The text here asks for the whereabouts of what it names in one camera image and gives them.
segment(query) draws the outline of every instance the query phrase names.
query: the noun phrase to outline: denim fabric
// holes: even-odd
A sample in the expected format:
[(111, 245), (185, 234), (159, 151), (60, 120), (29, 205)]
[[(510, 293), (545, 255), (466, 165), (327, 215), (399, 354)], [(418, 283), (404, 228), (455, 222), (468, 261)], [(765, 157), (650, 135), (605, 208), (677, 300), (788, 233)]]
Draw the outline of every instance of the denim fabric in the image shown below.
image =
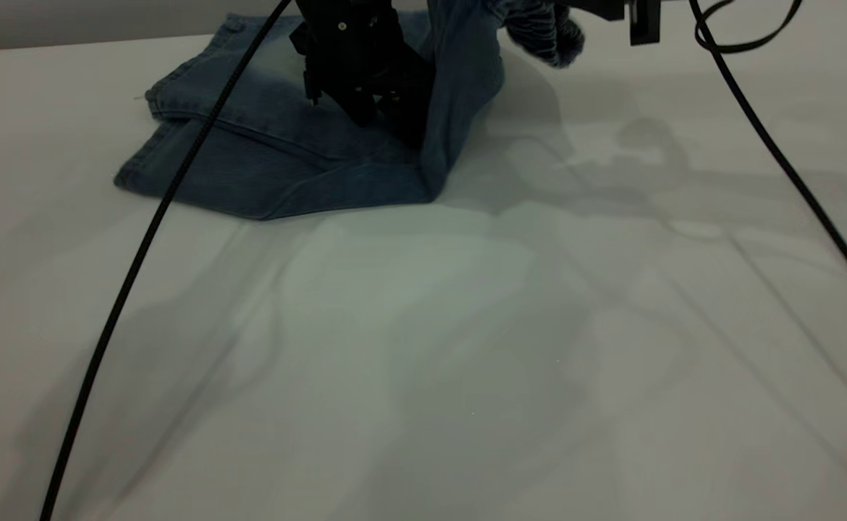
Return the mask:
[[(433, 201), (474, 116), (502, 86), (497, 29), (510, 4), (430, 0), (428, 12), (401, 14), (405, 40), (437, 70), (419, 151), (392, 135), (381, 115), (360, 128), (329, 96), (311, 106), (301, 78), (304, 61), (288, 41), (301, 18), (283, 17), (241, 77), (176, 198), (259, 220)], [(514, 20), (514, 27), (519, 20), (524, 19)], [(229, 14), (201, 55), (146, 93), (162, 125), (120, 169), (118, 187), (144, 195), (165, 192), (262, 23), (259, 17)], [(533, 30), (555, 35), (546, 26)]]

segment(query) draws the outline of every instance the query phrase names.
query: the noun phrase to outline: white tabletop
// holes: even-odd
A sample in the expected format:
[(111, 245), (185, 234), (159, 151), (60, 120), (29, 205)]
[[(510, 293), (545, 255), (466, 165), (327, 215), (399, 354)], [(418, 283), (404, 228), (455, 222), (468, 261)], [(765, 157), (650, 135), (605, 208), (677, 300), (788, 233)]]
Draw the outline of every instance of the white tabletop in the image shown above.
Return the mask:
[[(435, 204), (171, 208), (56, 518), (847, 521), (847, 269), (687, 9), (645, 48), (579, 14), (567, 70), (503, 38)], [(156, 205), (111, 184), (143, 91), (207, 40), (0, 52), (0, 521), (36, 518)], [(847, 1), (730, 62), (847, 235)]]

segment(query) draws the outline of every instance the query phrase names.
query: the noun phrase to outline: white table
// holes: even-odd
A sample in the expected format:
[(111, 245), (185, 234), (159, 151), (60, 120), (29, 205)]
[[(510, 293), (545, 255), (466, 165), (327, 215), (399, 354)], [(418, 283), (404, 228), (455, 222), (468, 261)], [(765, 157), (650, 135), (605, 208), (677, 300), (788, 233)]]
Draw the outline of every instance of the white table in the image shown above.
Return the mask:
[[(686, 3), (646, 48), (578, 16), (564, 72), (503, 40), (436, 204), (172, 208), (56, 518), (847, 521), (847, 269)], [(0, 521), (36, 518), (156, 205), (111, 185), (140, 96), (207, 40), (0, 52)], [(731, 65), (847, 235), (847, 1)]]

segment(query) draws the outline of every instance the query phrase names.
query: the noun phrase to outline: gray wall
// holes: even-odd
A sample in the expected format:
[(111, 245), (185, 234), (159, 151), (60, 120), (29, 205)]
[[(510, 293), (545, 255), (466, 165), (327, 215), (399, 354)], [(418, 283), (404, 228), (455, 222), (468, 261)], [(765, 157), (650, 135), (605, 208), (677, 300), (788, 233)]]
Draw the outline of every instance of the gray wall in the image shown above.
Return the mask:
[[(228, 11), (268, 14), (277, 0), (0, 0), (0, 48), (211, 33)], [(398, 9), (426, 0), (394, 0)], [(297, 7), (289, 7), (298, 12)]]

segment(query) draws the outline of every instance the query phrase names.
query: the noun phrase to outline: jeans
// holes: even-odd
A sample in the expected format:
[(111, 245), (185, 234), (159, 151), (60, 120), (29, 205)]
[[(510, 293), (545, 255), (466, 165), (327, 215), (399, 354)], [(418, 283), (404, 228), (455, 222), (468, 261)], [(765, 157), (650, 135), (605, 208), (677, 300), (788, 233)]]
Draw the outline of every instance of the jeans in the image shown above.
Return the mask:
[[(542, 20), (523, 16), (531, 9)], [(304, 61), (288, 40), (301, 18), (282, 17), (239, 80), (176, 198), (258, 220), (433, 201), (474, 116), (502, 87), (497, 29), (508, 14), (510, 36), (550, 65), (570, 63), (580, 51), (583, 39), (567, 11), (563, 21), (562, 12), (537, 0), (430, 0), (427, 12), (400, 15), (405, 41), (437, 70), (419, 151), (392, 135), (381, 114), (360, 128), (329, 96), (312, 106), (305, 99)], [(165, 192), (262, 23), (260, 17), (229, 14), (201, 54), (146, 93), (162, 123), (120, 169), (115, 185), (143, 195)], [(562, 43), (566, 30), (560, 28), (570, 29), (568, 24), (576, 32)]]

